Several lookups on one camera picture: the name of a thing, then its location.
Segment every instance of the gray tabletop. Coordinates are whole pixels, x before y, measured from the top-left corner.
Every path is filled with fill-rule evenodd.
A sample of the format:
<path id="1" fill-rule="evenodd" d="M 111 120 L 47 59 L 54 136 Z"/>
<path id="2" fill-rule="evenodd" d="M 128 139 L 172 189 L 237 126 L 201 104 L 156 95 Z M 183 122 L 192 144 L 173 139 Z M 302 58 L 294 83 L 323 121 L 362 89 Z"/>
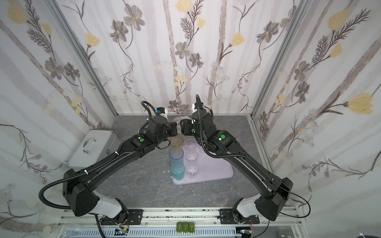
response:
<path id="1" fill-rule="evenodd" d="M 129 138 L 138 132 L 146 118 L 117 116 L 111 130 L 119 139 Z M 217 129 L 230 132 L 254 159 L 261 162 L 245 116 L 215 116 L 214 123 Z M 175 185 L 168 172 L 171 166 L 169 150 L 156 149 L 126 165 L 106 179 L 97 191 L 119 198 L 130 208 L 231 207 L 241 197 L 258 194 L 258 190 L 235 167 L 234 175 L 229 179 Z"/>

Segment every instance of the floral wallpaper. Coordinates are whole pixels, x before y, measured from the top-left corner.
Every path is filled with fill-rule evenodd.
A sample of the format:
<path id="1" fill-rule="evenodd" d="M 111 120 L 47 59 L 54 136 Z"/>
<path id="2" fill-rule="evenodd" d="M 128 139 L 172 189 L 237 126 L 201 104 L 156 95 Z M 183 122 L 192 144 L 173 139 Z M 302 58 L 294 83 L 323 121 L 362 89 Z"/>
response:
<path id="1" fill-rule="evenodd" d="M 58 0 L 119 113 L 251 113 L 299 1 Z"/>
<path id="2" fill-rule="evenodd" d="M 50 237 L 63 211 L 43 205 L 39 190 L 62 178 L 89 129 L 114 117 L 44 2 L 0 6 L 0 233 Z M 61 186 L 45 194 L 66 204 Z"/>
<path id="3" fill-rule="evenodd" d="M 278 176 L 311 204 L 311 238 L 381 234 L 380 13 L 379 1 L 312 1 L 255 115 Z"/>

